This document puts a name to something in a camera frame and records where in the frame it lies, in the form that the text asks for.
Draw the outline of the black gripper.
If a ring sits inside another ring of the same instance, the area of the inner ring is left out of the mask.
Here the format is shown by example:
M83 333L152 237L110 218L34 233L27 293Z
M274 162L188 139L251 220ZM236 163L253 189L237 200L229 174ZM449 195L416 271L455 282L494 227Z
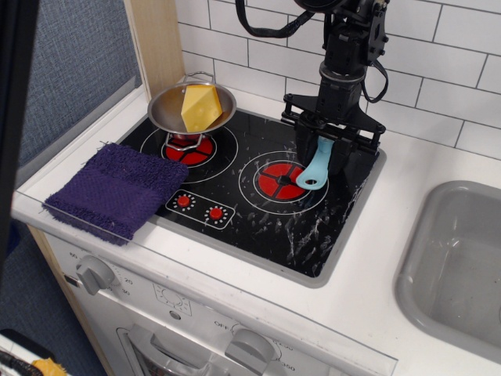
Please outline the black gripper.
M295 124L297 157L303 165L314 157L319 136L334 140L329 175L337 175L352 160L379 155L385 127L361 110L362 82L362 78L323 78L317 96L284 96L282 120Z

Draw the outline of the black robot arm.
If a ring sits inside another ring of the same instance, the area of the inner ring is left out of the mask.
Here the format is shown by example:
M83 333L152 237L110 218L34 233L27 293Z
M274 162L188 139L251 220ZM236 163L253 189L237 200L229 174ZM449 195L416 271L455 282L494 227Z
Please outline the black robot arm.
M368 67L386 71L378 59L384 55L388 37L384 29L386 1L300 1L310 13L324 14L321 82L315 96L287 94L283 119L292 121L297 154L309 164L320 138L333 141L328 173L334 176L350 156L379 153L385 127L367 115L359 101L367 97Z

